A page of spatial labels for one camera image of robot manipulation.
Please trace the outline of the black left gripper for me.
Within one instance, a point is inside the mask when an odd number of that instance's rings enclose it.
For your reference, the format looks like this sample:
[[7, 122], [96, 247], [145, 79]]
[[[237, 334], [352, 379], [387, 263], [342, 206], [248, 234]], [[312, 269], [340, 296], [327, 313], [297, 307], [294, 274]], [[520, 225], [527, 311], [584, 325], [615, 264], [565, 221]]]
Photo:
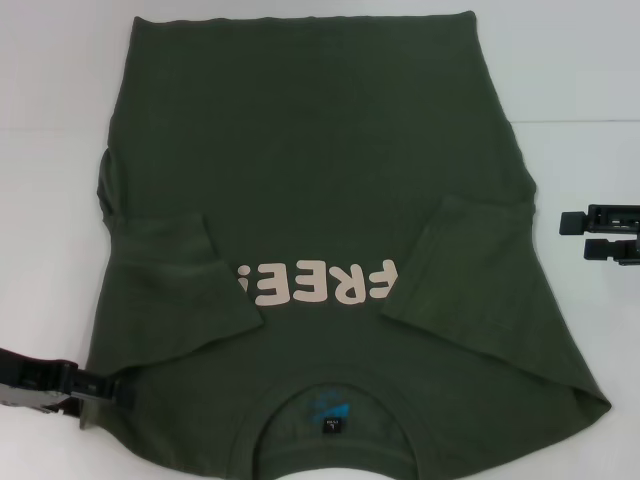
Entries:
[[134, 388], [121, 373], [98, 375], [67, 360], [41, 360], [1, 350], [1, 404], [79, 418], [86, 402], [132, 409]]

